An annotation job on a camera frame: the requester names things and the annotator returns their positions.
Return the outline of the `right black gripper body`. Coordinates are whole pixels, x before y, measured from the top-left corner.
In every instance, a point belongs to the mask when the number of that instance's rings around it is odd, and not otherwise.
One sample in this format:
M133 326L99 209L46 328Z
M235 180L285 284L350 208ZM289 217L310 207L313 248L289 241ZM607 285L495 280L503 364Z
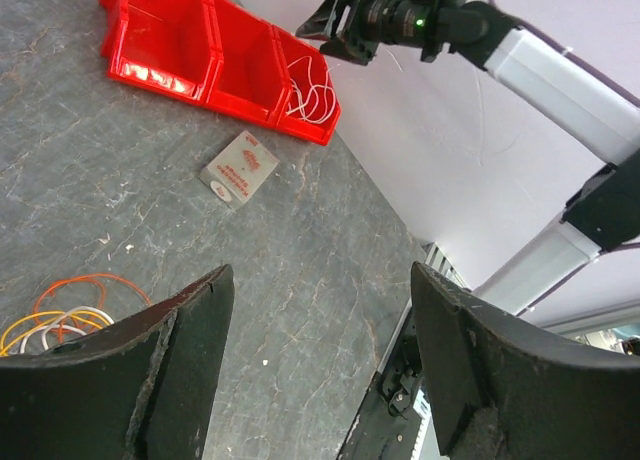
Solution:
M435 60L443 46L464 31L466 0L330 0L329 55L367 65L378 46L398 45Z

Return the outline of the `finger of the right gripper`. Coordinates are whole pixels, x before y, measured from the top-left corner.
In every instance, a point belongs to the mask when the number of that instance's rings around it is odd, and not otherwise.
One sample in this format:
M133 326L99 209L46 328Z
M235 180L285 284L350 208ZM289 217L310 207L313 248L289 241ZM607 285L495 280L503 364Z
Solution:
M327 42L337 36L340 20L350 0L324 0L320 7L295 31L295 36Z

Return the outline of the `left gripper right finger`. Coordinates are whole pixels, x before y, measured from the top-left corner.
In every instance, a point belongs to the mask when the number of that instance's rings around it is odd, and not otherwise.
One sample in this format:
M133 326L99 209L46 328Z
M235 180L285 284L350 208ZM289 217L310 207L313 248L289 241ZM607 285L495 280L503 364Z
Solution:
M638 458L638 358L539 329L420 262L411 299L440 455Z

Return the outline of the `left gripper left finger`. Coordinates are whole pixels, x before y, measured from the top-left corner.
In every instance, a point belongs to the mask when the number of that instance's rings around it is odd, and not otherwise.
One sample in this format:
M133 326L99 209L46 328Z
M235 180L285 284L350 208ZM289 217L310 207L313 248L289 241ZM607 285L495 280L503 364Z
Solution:
M101 331L2 359L2 458L202 458L234 294L226 264Z

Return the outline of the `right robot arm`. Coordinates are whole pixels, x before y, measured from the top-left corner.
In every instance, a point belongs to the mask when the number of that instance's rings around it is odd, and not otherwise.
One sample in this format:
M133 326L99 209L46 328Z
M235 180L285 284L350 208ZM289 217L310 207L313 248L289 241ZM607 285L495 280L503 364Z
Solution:
M369 64L380 45L424 62L457 54L525 100L602 162L563 211L475 290L513 314L639 236L636 97L493 0L324 0L295 32L324 55Z

